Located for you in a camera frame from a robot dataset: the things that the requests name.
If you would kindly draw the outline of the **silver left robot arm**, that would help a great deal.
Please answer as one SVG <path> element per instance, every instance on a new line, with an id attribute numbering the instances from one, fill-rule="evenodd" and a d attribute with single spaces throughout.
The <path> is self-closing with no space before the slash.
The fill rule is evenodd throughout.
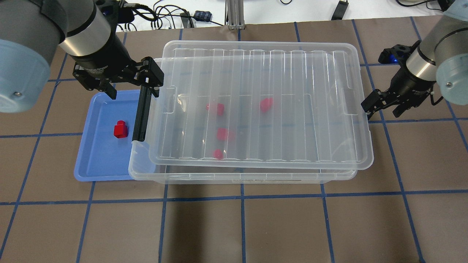
<path id="1" fill-rule="evenodd" d="M 1 112 L 31 109 L 50 77 L 60 47 L 75 61 L 73 76 L 88 91 L 115 99 L 113 83 L 159 96 L 164 74 L 151 57 L 131 59 L 116 36 L 145 5 L 125 0 L 2 0 Z"/>

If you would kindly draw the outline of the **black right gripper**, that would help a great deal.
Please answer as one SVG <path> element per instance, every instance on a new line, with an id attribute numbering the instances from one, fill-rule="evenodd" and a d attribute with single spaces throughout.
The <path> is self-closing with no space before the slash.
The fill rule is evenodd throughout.
<path id="1" fill-rule="evenodd" d="M 361 102 L 361 107 L 366 113 L 375 113 L 389 105 L 397 105 L 393 109 L 393 116 L 399 118 L 410 107 L 419 107 L 429 96 L 433 85 L 434 81 L 418 78 L 402 66 L 391 79 L 389 89 L 373 90 Z"/>

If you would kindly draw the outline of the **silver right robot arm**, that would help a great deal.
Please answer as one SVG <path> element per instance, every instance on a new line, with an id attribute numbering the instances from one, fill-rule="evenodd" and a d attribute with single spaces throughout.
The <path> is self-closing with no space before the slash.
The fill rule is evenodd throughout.
<path id="1" fill-rule="evenodd" d="M 390 106 L 398 118 L 427 97 L 438 84 L 441 99 L 467 104 L 467 1 L 455 0 L 430 33 L 412 46 L 395 45 L 379 55 L 380 64 L 398 63 L 400 69 L 386 91 L 371 92 L 361 102 L 367 117 Z"/>

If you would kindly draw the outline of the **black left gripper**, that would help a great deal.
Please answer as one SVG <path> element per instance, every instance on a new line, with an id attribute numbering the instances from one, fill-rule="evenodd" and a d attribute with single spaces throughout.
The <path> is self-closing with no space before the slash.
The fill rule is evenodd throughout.
<path id="1" fill-rule="evenodd" d="M 72 57 L 75 67 L 72 75 L 88 91 L 104 92 L 111 100 L 117 97 L 117 90 L 111 83 L 130 83 L 143 86 L 159 97 L 159 88 L 164 83 L 164 72 L 151 57 L 139 62 L 131 58 L 85 58 Z M 141 81 L 136 75 L 141 72 Z"/>

